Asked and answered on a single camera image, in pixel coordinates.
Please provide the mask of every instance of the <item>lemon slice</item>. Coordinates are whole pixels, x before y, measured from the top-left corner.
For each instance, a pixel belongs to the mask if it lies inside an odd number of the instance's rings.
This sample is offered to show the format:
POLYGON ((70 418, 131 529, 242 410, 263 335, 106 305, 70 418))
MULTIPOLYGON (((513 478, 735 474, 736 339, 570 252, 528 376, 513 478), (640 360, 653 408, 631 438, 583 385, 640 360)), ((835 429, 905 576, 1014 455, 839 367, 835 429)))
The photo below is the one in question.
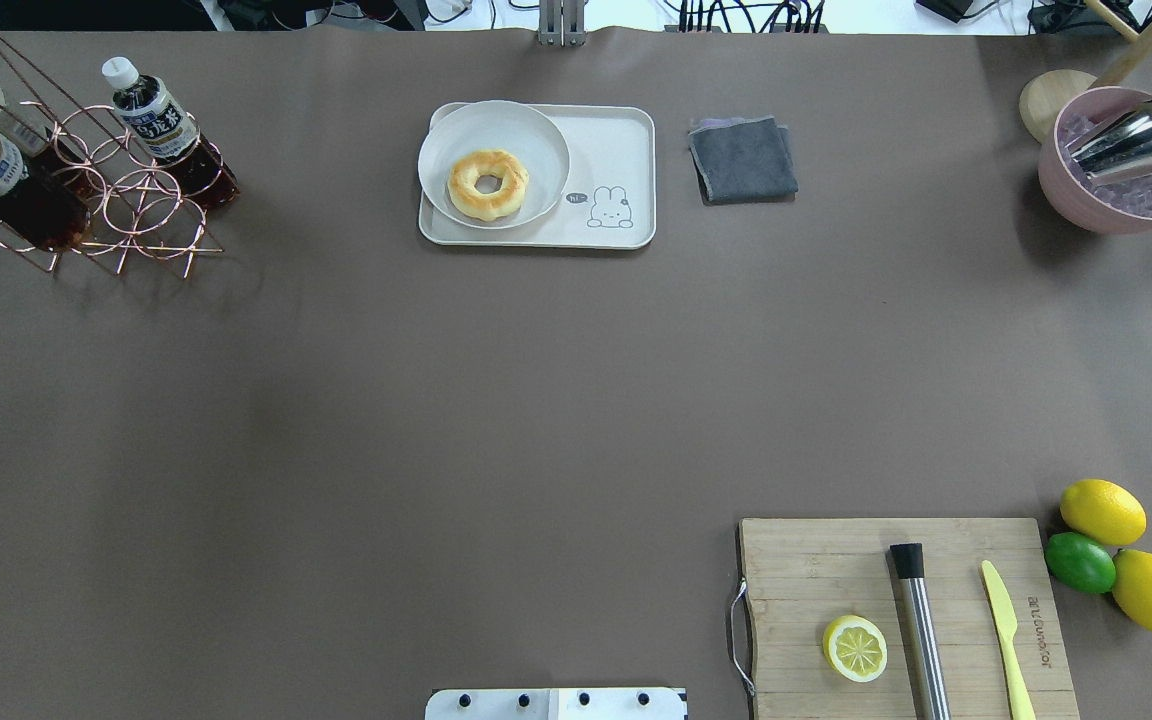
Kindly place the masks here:
POLYGON ((859 615, 843 615, 824 629, 824 657, 829 667, 856 683, 877 680, 887 669, 887 641, 878 626, 859 615))

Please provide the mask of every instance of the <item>bottle cap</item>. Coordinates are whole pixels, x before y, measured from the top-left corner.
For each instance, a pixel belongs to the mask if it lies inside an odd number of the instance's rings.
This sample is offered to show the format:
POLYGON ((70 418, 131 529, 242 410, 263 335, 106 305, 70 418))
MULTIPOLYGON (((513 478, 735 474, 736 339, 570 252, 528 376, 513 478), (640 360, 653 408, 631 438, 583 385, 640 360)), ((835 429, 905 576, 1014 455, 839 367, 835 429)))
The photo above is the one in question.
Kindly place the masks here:
POLYGON ((127 90, 132 85, 136 85, 136 81, 141 78, 141 73, 136 69, 136 65, 132 65, 131 60, 127 58, 111 58, 105 60, 105 65, 101 65, 100 73, 105 76, 105 82, 109 83, 111 88, 114 90, 127 90))

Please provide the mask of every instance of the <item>green lime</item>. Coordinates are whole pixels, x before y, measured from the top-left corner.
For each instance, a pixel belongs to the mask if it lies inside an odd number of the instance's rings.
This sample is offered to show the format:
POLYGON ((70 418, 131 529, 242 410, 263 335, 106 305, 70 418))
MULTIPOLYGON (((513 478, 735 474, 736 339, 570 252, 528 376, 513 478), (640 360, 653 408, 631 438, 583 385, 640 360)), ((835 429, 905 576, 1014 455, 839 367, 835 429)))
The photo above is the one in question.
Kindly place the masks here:
POLYGON ((1060 533, 1047 540, 1043 552, 1047 569, 1056 579, 1089 593, 1109 592, 1117 570, 1101 544, 1079 533, 1060 533))

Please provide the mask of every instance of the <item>white tray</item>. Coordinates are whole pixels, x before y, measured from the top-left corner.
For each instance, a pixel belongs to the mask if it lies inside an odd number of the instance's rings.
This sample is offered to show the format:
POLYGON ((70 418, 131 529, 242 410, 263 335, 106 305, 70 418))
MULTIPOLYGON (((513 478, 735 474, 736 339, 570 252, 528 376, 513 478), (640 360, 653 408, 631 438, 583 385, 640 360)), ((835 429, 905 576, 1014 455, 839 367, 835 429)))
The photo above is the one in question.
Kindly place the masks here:
MULTIPOLYGON (((465 103, 435 109, 430 127, 465 103)), ((635 250, 655 234, 655 123, 637 108, 531 105, 571 150, 563 197, 548 214, 509 229, 454 222, 420 194, 420 233, 439 245, 590 247, 635 250)))

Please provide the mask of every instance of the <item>plastic bottle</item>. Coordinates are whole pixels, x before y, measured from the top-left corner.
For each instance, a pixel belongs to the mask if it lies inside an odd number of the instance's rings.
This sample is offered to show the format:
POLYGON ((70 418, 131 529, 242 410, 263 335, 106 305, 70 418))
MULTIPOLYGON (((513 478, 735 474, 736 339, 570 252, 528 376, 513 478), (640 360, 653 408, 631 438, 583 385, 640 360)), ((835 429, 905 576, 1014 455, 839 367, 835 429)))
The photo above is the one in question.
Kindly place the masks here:
POLYGON ((91 211, 50 174, 29 167, 0 132, 0 220, 40 250, 59 252, 91 237, 91 211))
MULTIPOLYGON (((51 129, 44 129, 32 123, 18 122, 17 119, 3 113, 6 96, 0 88, 0 132, 17 145, 26 158, 33 160, 41 170, 54 174, 68 169, 74 165, 82 165, 83 160, 69 146, 55 141, 51 129)), ((100 192, 86 173, 68 173, 65 185, 76 192, 78 197, 91 197, 100 192)))
POLYGON ((106 60, 101 74, 114 88, 115 114, 132 128, 159 167, 177 180, 180 192, 204 210, 238 197, 234 174, 214 156, 161 79, 142 76, 127 58, 106 60))

